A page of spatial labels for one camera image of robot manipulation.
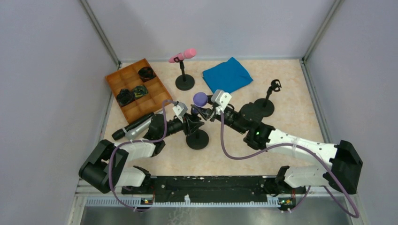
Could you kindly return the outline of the purple microphone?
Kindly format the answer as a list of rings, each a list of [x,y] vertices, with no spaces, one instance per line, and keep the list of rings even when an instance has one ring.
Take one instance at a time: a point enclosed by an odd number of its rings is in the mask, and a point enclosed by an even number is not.
[[[195,106],[203,107],[208,103],[208,96],[204,92],[198,92],[193,97],[193,103]]]

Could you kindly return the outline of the pink microphone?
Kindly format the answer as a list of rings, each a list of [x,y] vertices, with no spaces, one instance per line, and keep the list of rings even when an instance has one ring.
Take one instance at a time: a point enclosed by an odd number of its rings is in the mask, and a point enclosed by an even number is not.
[[[197,55],[197,50],[195,48],[189,48],[185,51],[178,53],[177,55],[171,57],[168,62],[169,63],[179,63],[185,59],[191,59]]]

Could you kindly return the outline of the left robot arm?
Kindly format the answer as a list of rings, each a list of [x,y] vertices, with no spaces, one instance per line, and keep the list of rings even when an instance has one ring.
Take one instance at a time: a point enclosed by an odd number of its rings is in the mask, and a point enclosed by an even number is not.
[[[163,114],[156,114],[150,120],[147,133],[140,140],[123,143],[101,140],[81,166],[78,175],[104,194],[116,187],[130,190],[145,186],[150,179],[149,172],[139,166],[129,168],[127,163],[160,154],[165,147],[163,136],[180,131],[191,135],[203,125],[201,118],[191,114],[185,114],[181,119],[174,117],[169,121],[164,120]]]

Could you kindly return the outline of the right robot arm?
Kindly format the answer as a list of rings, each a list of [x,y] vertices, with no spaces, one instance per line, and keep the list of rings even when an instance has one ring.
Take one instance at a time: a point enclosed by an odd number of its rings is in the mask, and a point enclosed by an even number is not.
[[[278,172],[282,181],[292,188],[301,186],[326,186],[350,195],[357,193],[363,161],[349,141],[338,144],[322,143],[299,138],[262,122],[260,110],[253,103],[242,106],[237,112],[227,106],[223,111],[193,106],[204,120],[218,120],[244,134],[243,141],[256,153],[276,152],[311,163],[310,166],[283,166]]]

